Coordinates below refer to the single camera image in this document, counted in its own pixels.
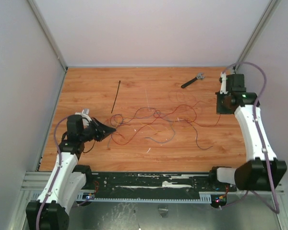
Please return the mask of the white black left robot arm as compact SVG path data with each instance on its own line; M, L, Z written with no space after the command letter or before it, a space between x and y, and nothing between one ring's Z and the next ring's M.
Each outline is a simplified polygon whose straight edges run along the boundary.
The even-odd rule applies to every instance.
M26 219L31 230L66 230L70 211L80 190L93 185L94 178L88 165L79 165L86 142L101 142L116 129L81 112L67 116L67 130L61 142L55 142L56 162L43 191L26 207Z

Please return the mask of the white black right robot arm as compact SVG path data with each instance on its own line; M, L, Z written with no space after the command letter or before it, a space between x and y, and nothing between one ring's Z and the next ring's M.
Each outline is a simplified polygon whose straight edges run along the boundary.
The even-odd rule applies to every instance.
M283 178L287 165L278 160L267 139L257 94L246 90L243 74L221 73L219 81L216 112L234 115L237 119L246 148L246 162L238 168L212 167L208 185L214 191L226 184L239 190L271 191Z

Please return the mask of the black zip tie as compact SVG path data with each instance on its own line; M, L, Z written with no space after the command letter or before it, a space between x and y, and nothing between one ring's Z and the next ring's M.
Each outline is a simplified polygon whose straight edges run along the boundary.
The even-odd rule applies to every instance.
M120 89L120 84L121 84L121 80L119 80L119 82L118 82L115 99L114 99L113 106L112 106L112 109L111 109L111 114L113 113L113 110L114 110L114 107L115 107L115 104L116 104L116 100L117 100L119 89Z

